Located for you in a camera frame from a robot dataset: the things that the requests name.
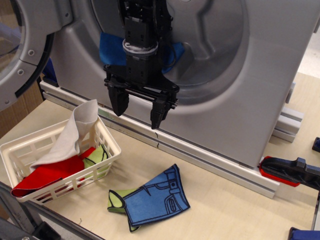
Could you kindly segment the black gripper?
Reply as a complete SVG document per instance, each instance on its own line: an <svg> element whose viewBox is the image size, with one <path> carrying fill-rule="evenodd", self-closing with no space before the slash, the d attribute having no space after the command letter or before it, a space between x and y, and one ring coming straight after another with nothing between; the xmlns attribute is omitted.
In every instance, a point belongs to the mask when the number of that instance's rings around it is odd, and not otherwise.
<svg viewBox="0 0 320 240"><path fill-rule="evenodd" d="M103 66L106 72L104 84L108 88L108 95L113 112L119 117L129 105L129 94L152 102L150 112L151 128L158 129L166 119L170 109L178 105L177 93L180 88L168 80L162 73L149 76L147 82L135 82L129 79L126 67L123 65Z"/></svg>

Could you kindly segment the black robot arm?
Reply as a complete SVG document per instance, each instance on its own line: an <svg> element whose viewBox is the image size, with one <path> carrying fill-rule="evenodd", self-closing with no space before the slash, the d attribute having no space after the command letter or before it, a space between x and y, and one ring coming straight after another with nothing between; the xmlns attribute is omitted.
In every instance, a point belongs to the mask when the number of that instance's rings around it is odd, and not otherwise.
<svg viewBox="0 0 320 240"><path fill-rule="evenodd" d="M157 129L168 111L177 106L180 90L163 74L163 68L173 67L177 60L171 42L173 17L165 0L120 0L118 9L125 30L121 44L125 65L103 67L111 106L121 116L130 95L150 101L151 127Z"/></svg>

